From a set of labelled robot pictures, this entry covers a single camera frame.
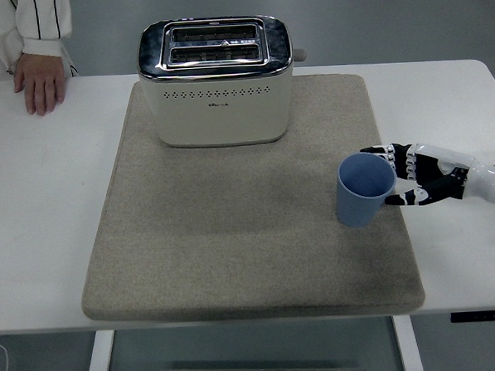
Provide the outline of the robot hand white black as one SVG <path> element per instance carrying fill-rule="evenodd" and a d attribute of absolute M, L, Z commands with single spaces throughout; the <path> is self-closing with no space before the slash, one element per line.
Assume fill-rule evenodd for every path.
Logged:
<path fill-rule="evenodd" d="M 482 164 L 471 155 L 422 143 L 375 145 L 362 152 L 382 157 L 397 178 L 417 183 L 405 193 L 388 196 L 388 206 L 423 207 L 448 198 L 470 197 L 495 204 L 495 163 Z"/>

